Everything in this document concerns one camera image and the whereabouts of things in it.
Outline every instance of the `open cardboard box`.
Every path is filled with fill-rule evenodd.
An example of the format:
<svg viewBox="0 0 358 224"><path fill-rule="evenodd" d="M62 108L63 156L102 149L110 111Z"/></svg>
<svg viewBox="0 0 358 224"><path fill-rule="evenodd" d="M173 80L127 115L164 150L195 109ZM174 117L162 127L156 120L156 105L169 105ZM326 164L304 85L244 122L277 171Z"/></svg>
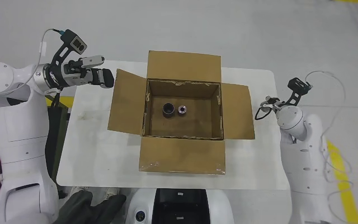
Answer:
<svg viewBox="0 0 358 224"><path fill-rule="evenodd" d="M185 116L162 114L163 105ZM247 86L221 83L221 58L155 52L147 78L118 69L108 130L142 136L139 170L225 174L224 139L254 139Z"/></svg>

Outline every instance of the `yellow tape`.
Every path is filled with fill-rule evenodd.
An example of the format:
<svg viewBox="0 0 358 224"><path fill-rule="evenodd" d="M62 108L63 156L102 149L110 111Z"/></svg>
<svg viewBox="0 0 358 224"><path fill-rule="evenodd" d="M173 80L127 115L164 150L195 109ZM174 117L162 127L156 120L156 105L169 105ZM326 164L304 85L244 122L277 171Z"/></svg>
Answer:
<svg viewBox="0 0 358 224"><path fill-rule="evenodd" d="M68 108L72 108L73 105L73 96L61 96L60 102ZM47 106L51 106L52 101L46 98Z"/></svg>
<svg viewBox="0 0 358 224"><path fill-rule="evenodd" d="M332 166L337 170L345 171L344 160L341 157L340 150L332 144L332 142L327 141L328 151L331 154L331 163ZM334 174L337 180L339 181L349 181L347 174L334 170ZM341 200L343 205L343 210L346 215L346 220L348 223L358 223L358 212L356 204L354 201L354 195L351 188L351 185L348 182L339 182L338 189L341 191Z"/></svg>
<svg viewBox="0 0 358 224"><path fill-rule="evenodd" d="M351 3L358 3L358 0L336 0L339 2L351 2Z"/></svg>

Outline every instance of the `white table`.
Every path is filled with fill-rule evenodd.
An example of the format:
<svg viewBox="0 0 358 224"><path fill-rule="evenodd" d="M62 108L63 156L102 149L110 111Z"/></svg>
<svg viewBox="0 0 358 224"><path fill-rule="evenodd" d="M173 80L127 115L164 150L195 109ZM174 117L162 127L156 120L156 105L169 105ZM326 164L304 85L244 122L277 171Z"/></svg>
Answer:
<svg viewBox="0 0 358 224"><path fill-rule="evenodd" d="M147 64L106 61L142 77ZM222 82L247 85L252 112L267 95L276 96L274 74L265 70L222 68ZM107 130L113 88L77 87L57 182L63 186L128 188L289 189L281 164L280 131L273 114L254 121L255 140L225 140L226 175L139 172L140 136Z"/></svg>

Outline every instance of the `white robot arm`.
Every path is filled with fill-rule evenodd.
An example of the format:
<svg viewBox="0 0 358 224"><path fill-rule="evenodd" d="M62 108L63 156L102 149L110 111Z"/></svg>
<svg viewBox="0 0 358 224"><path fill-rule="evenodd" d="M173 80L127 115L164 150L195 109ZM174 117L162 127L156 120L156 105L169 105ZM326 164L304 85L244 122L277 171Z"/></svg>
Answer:
<svg viewBox="0 0 358 224"><path fill-rule="evenodd" d="M0 63L0 160L3 177L0 223L52 223L57 218L58 192L45 160L49 120L44 95L57 92L59 99L59 92L68 86L89 83L110 88L114 85L109 69L93 68L104 62L102 56L62 64L71 51L82 54L87 45L70 30L62 31L61 39L64 44L51 64L14 69Z"/></svg>
<svg viewBox="0 0 358 224"><path fill-rule="evenodd" d="M300 97L311 88L309 83L294 78L288 87L291 98L280 101L267 97L259 109L276 113L281 130L281 160L291 188L292 214L290 224L331 223L325 179L328 149L322 135L321 119L317 115L305 115L297 107Z"/></svg>

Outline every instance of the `gray floor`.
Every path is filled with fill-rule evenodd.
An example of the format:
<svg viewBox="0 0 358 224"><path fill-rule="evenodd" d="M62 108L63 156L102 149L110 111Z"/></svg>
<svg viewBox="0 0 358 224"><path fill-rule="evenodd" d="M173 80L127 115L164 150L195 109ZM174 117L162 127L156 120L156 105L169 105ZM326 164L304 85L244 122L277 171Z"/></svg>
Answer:
<svg viewBox="0 0 358 224"><path fill-rule="evenodd" d="M358 183L358 4L329 0L2 1L0 61L15 67L34 63L41 35L49 27L75 31L88 44L83 56L102 54L110 60L146 62L148 50L176 50L221 55L225 67L268 69L275 74L282 99L290 95L289 79L304 78L318 69L333 72L345 85L347 100L327 136L351 162L350 179ZM45 41L48 47L42 61L49 62L62 42L57 34L49 34ZM341 89L323 75L309 81L314 89L301 106L305 112L318 114L327 127L342 103ZM74 92L72 88L64 95ZM330 191L336 188L336 184L329 186ZM288 221L288 192L226 192L236 223ZM357 188L354 193L358 198ZM339 195L331 204L345 219Z"/></svg>

